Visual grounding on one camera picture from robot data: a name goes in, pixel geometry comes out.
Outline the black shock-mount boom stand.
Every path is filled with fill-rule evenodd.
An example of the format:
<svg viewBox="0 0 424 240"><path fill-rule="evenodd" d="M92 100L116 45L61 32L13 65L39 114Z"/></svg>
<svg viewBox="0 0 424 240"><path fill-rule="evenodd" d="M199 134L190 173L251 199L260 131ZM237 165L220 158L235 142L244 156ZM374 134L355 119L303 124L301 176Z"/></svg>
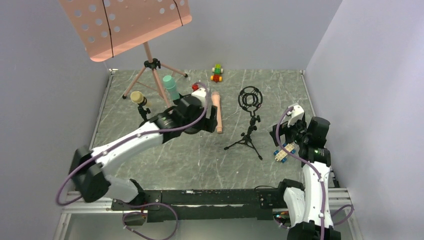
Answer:
<svg viewBox="0 0 424 240"><path fill-rule="evenodd" d="M241 109L245 112L248 112L250 115L249 127L247 129L247 132L243 132L240 134L240 140L234 142L229 146L224 147L224 150L228 150L237 144L244 145L253 149L257 154L257 157L262 161L263 157L259 154L255 145L253 144L251 135L254 131L258 129L256 124L261 122L261 117L256 112L262 106L263 94L255 86L246 86L240 90L237 101Z"/></svg>

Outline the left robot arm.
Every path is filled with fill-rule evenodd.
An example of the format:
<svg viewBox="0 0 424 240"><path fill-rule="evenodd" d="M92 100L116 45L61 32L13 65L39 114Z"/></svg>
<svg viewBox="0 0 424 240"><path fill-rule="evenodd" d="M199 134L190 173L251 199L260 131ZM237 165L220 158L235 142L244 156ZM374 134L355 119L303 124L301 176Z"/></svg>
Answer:
<svg viewBox="0 0 424 240"><path fill-rule="evenodd" d="M129 205L146 202L146 193L134 179L123 180L112 175L112 171L133 156L160 146L182 133L195 134L199 131L214 132L217 126L217 106L208 104L203 97L188 94L150 119L135 131L106 145L89 149L86 145L74 152L69 179L72 180L80 198L92 203L102 197L121 200Z"/></svg>

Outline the green toy microphone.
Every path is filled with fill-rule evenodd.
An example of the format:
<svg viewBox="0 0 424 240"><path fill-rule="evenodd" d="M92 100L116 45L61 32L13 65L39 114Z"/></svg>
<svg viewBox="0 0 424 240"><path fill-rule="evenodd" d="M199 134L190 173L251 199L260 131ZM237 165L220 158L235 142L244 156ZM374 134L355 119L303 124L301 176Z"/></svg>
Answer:
<svg viewBox="0 0 424 240"><path fill-rule="evenodd" d="M177 89L177 84L175 82L175 79L171 75L165 75L162 78L162 83L164 88L169 93L169 96L172 101L176 101L181 98L180 93L178 92L178 89Z"/></svg>

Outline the yellow toy microphone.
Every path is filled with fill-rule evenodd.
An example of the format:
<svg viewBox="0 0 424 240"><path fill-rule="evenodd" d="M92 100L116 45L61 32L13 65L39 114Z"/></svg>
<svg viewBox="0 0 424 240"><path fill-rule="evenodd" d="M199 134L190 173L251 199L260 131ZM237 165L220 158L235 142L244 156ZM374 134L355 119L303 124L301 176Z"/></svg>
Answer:
<svg viewBox="0 0 424 240"><path fill-rule="evenodd" d="M149 108L151 106L150 102L148 101L147 97L140 91L133 91L130 94L130 100L134 103L139 105L140 107Z"/></svg>

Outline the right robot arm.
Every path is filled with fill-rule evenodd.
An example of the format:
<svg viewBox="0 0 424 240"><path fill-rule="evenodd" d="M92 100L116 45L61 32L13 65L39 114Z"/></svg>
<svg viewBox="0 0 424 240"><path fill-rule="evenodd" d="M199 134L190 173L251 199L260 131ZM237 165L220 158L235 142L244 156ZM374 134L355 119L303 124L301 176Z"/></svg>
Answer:
<svg viewBox="0 0 424 240"><path fill-rule="evenodd" d="M285 143L299 146L296 159L301 161L305 184L283 181L283 199L288 207L290 227L289 240L340 240L341 233L334 228L329 206L329 173L331 153L325 148L330 122L314 116L309 123L305 118L293 125L280 120L273 126L270 135L281 147L281 136Z"/></svg>

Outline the black mic stand with clip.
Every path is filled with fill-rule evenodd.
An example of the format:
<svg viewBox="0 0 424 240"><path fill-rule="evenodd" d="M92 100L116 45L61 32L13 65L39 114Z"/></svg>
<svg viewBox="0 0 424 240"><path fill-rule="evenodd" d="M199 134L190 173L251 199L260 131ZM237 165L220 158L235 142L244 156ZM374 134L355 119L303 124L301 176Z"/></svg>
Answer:
<svg viewBox="0 0 424 240"><path fill-rule="evenodd" d="M194 134L197 134L198 132L199 132L199 130L196 129L196 128L193 128L193 127L187 128L187 129L184 130L184 133L186 133L188 135L194 135Z"/></svg>

